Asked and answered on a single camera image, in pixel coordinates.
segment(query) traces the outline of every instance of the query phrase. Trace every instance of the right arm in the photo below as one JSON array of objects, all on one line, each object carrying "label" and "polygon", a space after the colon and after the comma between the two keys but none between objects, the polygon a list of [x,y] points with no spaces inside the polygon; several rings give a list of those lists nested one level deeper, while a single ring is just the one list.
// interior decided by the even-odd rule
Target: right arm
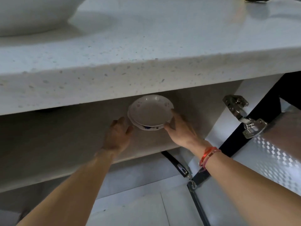
[{"label": "right arm", "polygon": [[[175,129],[164,125],[171,139],[199,159],[211,144],[173,111]],[[224,155],[213,154],[206,169],[250,225],[301,225],[301,196]]]}]

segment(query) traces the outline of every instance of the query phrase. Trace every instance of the stacked plates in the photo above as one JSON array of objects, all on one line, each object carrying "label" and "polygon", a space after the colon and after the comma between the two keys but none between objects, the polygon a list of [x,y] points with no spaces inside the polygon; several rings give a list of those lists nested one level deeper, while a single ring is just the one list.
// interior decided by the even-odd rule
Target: stacked plates
[{"label": "stacked plates", "polygon": [[160,95],[146,95],[134,101],[129,107],[128,117],[142,130],[155,131],[164,127],[172,119],[173,104]]}]

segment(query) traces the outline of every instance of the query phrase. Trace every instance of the white speckled countertop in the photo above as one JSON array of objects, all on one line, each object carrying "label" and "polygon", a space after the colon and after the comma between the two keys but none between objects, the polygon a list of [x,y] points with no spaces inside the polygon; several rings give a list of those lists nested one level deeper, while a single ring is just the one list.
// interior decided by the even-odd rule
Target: white speckled countertop
[{"label": "white speckled countertop", "polygon": [[0,115],[301,70],[301,3],[87,0],[0,38]]}]

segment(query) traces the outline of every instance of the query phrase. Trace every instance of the cabinet door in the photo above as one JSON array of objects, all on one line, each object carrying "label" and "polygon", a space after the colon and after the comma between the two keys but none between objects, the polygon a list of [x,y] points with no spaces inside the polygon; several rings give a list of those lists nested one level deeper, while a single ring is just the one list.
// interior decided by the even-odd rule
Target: cabinet door
[{"label": "cabinet door", "polygon": [[[245,128],[240,124],[220,149],[236,161],[301,195],[299,74],[285,74],[249,114],[249,118],[261,118],[268,123],[263,132],[246,139],[243,135]],[[199,171],[187,186],[205,226],[247,225],[207,171]]]}]

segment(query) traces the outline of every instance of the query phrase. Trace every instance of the hand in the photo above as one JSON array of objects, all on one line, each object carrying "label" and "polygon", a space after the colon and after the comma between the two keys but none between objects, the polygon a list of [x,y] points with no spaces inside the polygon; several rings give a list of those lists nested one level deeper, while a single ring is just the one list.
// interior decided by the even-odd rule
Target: hand
[{"label": "hand", "polygon": [[105,135],[102,148],[113,153],[114,157],[117,156],[130,144],[133,130],[133,126],[126,129],[124,117],[114,120]]},{"label": "hand", "polygon": [[212,147],[208,141],[197,136],[190,123],[183,116],[173,109],[171,112],[175,120],[175,129],[171,128],[169,123],[164,124],[164,129],[168,132],[173,142],[187,148],[196,156],[203,155],[207,147]]}]

